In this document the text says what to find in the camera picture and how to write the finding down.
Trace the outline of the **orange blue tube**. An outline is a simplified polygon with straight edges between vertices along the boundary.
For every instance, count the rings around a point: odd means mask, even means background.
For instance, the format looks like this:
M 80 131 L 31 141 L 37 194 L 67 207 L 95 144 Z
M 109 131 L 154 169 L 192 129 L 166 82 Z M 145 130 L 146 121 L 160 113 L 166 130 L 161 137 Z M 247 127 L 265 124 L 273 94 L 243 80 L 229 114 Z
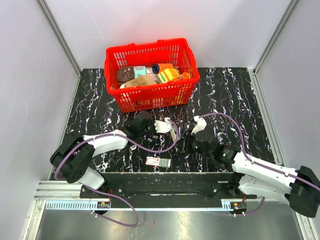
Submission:
M 173 69 L 174 65 L 172 63 L 155 63 L 152 65 L 152 72 L 154 74 L 159 74 L 165 69 Z

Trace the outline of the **yellow green sponge pack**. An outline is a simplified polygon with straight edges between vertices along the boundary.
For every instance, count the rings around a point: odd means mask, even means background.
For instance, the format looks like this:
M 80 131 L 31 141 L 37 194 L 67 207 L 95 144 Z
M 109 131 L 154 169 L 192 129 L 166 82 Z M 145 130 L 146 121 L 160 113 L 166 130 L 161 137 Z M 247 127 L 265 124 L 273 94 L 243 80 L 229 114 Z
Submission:
M 157 74 L 160 83 L 174 81 L 180 77 L 180 72 L 176 68 L 166 68 Z

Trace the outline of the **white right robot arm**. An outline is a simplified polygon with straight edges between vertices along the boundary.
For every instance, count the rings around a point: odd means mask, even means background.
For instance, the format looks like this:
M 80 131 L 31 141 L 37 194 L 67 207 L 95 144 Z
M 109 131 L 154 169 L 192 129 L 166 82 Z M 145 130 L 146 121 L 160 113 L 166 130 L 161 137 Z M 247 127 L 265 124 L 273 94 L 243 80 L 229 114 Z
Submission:
M 255 195 L 277 200 L 295 212 L 315 218 L 320 205 L 320 181 L 306 166 L 276 165 L 250 156 L 236 147 L 222 145 L 207 130 L 187 131 L 179 148 L 183 154 L 201 154 L 215 168 L 231 174 L 221 197 Z

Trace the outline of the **teal small box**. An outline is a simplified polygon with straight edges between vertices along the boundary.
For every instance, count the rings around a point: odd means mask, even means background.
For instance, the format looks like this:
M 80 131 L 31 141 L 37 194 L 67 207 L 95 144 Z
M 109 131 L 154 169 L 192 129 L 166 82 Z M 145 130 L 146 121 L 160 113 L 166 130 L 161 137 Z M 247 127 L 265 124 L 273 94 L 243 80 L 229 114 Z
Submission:
M 134 66 L 133 67 L 133 72 L 134 72 L 134 78 L 136 79 L 138 77 L 146 75 L 147 74 L 147 69 L 143 65 Z

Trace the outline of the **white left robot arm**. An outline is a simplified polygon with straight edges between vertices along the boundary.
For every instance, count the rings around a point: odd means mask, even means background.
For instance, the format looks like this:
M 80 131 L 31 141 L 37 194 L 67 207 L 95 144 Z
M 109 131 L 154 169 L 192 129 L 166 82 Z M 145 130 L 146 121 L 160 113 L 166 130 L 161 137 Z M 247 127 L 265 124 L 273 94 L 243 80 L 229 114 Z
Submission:
M 97 170 L 89 167 L 92 159 L 106 152 L 122 150 L 129 140 L 155 132 L 154 117 L 142 111 L 112 132 L 87 136 L 71 134 L 50 157 L 49 161 L 56 169 L 54 178 L 58 180 L 61 176 L 69 184 L 86 185 L 96 197 L 103 198 L 109 190 L 108 185 Z

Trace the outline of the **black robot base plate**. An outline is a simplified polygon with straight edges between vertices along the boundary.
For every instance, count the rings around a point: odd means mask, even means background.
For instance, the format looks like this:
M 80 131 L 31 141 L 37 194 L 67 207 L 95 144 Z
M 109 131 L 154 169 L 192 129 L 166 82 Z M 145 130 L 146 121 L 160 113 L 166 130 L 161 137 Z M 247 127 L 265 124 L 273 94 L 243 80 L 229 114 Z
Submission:
M 213 199 L 255 199 L 236 188 L 240 174 L 232 172 L 107 172 L 100 191 L 123 198 L 140 196 L 202 196 Z

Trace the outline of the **light blue stapler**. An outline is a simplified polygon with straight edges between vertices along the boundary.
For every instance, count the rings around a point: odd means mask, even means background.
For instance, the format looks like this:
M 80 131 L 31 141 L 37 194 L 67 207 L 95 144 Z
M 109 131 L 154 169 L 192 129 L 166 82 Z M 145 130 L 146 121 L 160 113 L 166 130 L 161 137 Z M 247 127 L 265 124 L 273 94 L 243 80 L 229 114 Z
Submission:
M 176 125 L 176 123 L 174 122 L 174 121 L 172 121 L 169 117 L 166 117 L 165 119 L 164 119 L 164 121 L 166 122 L 166 123 L 168 123 L 168 124 L 170 124 L 171 125 L 171 129 L 170 129 L 170 135 L 171 135 L 171 138 L 172 138 L 172 140 L 173 140 L 173 143 L 172 143 L 172 145 L 170 146 L 170 147 L 168 147 L 166 150 L 167 151 L 169 151 L 169 150 L 171 150 L 172 148 L 174 148 L 175 147 L 175 145 L 176 145 L 176 143 L 177 143 L 177 141 L 179 140 L 179 130 L 178 130 L 178 127 L 177 127 L 177 125 Z

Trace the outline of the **kraft paper bag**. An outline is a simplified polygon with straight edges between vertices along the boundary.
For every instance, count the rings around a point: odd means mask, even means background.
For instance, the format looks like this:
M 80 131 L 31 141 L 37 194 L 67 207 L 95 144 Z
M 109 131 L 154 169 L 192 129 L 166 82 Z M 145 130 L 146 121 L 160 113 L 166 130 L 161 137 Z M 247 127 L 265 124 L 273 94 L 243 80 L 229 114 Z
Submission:
M 120 89 L 130 88 L 130 87 L 137 87 L 137 86 L 149 86 L 149 85 L 156 85 L 157 82 L 152 78 L 150 74 L 146 74 L 130 80 L 120 86 Z

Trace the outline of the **orange snack packet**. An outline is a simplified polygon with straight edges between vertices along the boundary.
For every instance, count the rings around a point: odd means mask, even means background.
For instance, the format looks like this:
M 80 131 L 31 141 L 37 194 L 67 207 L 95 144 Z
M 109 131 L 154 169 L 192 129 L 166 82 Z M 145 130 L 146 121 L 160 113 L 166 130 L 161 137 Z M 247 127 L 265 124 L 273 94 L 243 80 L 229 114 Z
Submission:
M 178 80 L 188 80 L 190 79 L 190 74 L 188 72 L 183 72 L 179 77 Z

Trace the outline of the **red plastic basket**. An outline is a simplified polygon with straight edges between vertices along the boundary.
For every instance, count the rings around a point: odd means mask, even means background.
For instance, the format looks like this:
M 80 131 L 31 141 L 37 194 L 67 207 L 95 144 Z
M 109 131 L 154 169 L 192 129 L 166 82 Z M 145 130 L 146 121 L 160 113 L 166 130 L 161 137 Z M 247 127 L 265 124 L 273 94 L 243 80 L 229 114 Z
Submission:
M 186 104 L 200 79 L 187 40 L 106 49 L 106 89 L 124 113 Z

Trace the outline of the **white red staple box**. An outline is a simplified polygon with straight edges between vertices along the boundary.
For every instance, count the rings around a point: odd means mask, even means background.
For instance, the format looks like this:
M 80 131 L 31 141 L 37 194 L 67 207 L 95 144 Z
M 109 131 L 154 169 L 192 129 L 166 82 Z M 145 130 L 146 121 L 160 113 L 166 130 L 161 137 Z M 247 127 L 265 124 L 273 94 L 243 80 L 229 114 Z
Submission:
M 171 159 L 159 157 L 147 157 L 145 164 L 147 166 L 169 168 L 171 166 Z

